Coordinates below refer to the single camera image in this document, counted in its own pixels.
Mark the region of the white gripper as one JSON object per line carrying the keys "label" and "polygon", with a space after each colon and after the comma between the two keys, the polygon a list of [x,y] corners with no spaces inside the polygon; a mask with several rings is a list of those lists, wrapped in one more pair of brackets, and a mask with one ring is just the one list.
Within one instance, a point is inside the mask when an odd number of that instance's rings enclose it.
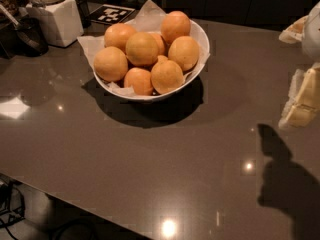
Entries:
{"label": "white gripper", "polygon": [[[287,44],[302,42],[303,52],[320,62],[320,2],[281,32],[279,40]],[[278,123],[280,129],[306,127],[320,112],[320,64],[307,71],[297,69],[293,75]]]}

